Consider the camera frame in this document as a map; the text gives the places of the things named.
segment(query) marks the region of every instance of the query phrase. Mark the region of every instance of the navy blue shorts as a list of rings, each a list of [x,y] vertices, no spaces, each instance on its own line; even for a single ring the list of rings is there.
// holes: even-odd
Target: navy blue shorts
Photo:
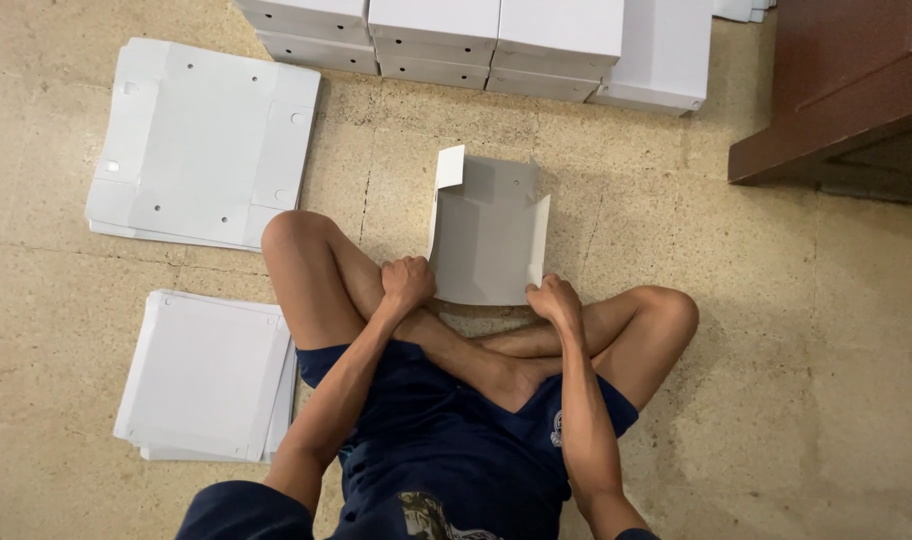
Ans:
[[[348,345],[299,350],[302,379],[315,388]],[[639,413],[618,390],[597,376],[609,419],[621,436],[639,418]],[[562,375],[547,378],[522,409],[510,413],[474,388],[442,371],[414,343],[391,340],[383,352],[369,387],[366,404],[348,447],[370,439],[383,439],[418,430],[434,423],[442,411],[459,411],[466,422],[484,423],[540,462],[555,476],[565,479],[562,462]]]

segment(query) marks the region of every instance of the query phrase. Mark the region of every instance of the shirt logo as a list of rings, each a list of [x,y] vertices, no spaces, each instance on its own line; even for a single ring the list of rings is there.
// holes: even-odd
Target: shirt logo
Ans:
[[[556,448],[562,448],[562,409],[556,413],[556,418],[553,419],[553,432],[549,434],[549,440]]]

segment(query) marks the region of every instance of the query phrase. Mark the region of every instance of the knee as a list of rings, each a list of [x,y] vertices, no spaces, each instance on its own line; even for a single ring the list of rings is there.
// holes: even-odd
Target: knee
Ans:
[[[263,230],[263,251],[280,242],[323,236],[335,223],[328,217],[308,210],[287,210],[273,217]]]
[[[688,294],[658,285],[642,285],[630,289],[643,310],[658,312],[667,320],[683,326],[694,333],[699,325],[699,307]]]

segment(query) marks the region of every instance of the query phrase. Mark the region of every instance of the tiled floor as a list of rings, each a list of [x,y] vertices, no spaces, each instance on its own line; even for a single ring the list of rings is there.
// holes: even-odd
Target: tiled floor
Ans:
[[[419,253],[440,148],[535,154],[550,269],[588,301],[658,283],[702,308],[621,443],[656,531],[912,539],[912,208],[724,181],[727,145],[767,122],[771,22],[714,23],[693,118],[326,72],[304,207],[374,258]],[[146,463],[110,435],[150,290],[273,298],[256,255],[87,230],[131,36],[266,57],[224,0],[0,0],[0,538],[171,537],[198,488],[266,472]],[[528,316],[445,319],[478,334]],[[320,537],[338,482],[333,468]],[[589,538],[572,505],[562,530]]]

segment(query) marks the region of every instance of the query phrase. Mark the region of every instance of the partially folded box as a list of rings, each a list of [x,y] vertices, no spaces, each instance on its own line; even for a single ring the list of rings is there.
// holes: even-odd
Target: partially folded box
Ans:
[[[542,280],[549,195],[536,199],[539,166],[439,152],[427,259],[437,297],[472,306],[521,306]]]

